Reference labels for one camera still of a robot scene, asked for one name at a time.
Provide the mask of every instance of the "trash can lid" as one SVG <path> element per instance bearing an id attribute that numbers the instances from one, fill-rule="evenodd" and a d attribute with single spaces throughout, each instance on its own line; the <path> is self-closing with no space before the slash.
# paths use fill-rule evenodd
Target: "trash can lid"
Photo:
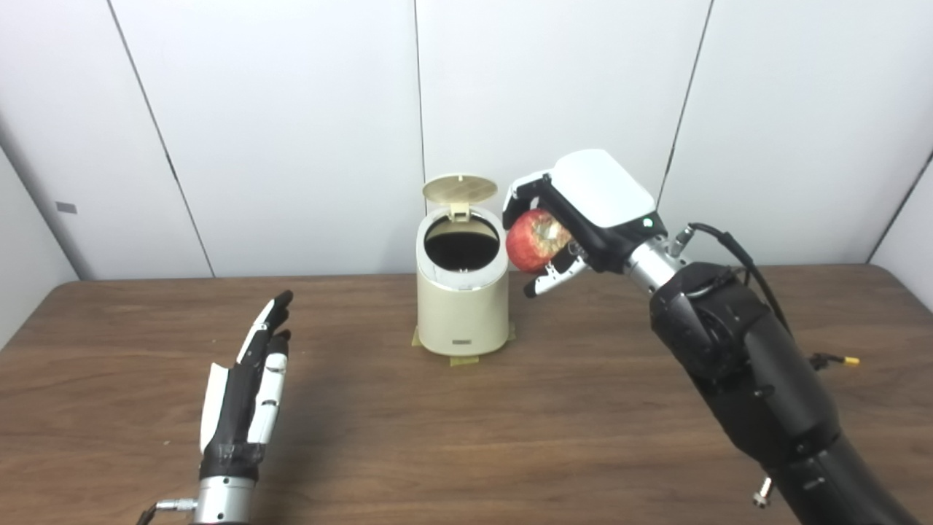
<path id="1" fill-rule="evenodd" d="M 453 173 L 428 180 L 421 193 L 439 205 L 470 205 L 485 201 L 497 190 L 495 183 L 486 177 Z"/>

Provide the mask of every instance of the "beige trash can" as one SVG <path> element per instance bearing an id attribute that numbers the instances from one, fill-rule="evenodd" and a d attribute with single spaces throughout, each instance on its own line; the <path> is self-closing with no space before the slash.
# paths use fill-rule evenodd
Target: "beige trash can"
<path id="1" fill-rule="evenodd" d="M 495 195 L 491 180 L 444 175 L 423 193 L 441 205 L 418 228 L 418 337 L 445 356 L 476 356 L 508 339 L 508 254 L 502 222 L 474 203 Z"/>

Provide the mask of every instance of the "red apple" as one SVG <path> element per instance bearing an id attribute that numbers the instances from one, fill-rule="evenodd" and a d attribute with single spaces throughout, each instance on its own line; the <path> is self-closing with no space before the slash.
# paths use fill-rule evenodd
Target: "red apple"
<path id="1" fill-rule="evenodd" d="M 512 224 L 506 237 L 506 252 L 523 272 L 541 271 L 571 239 L 570 232 L 550 213 L 535 208 L 524 212 Z"/>

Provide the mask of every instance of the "robotic arm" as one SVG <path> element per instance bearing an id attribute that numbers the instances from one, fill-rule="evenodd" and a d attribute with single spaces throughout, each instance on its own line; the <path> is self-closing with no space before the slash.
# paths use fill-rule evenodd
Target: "robotic arm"
<path id="1" fill-rule="evenodd" d="M 651 329 L 732 443 L 767 474 L 759 506 L 773 484 L 803 525 L 919 525 L 846 439 L 767 282 L 731 235 L 692 223 L 670 238 L 651 195 L 599 149 L 567 155 L 512 184 L 506 229 L 535 199 L 575 240 L 525 294 L 535 297 L 587 266 L 629 276 L 649 296 Z M 681 256 L 698 230 L 736 255 L 767 302 L 734 269 Z"/>
<path id="2" fill-rule="evenodd" d="M 275 331 L 288 319 L 292 292 L 269 301 L 256 317 L 228 369 L 211 365 L 201 418 L 201 490 L 198 499 L 163 500 L 150 507 L 137 525 L 158 511 L 194 511 L 192 525 L 246 525 L 259 464 L 279 412 L 288 340 Z"/>

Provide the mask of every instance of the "open lid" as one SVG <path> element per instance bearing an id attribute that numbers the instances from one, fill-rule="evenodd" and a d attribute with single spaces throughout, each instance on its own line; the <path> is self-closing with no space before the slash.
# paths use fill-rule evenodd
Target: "open lid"
<path id="1" fill-rule="evenodd" d="M 479 175 L 452 173 L 441 175 L 425 183 L 421 193 L 425 199 L 451 207 L 449 217 L 454 222 L 470 219 L 469 205 L 480 203 L 495 195 L 495 183 Z"/>

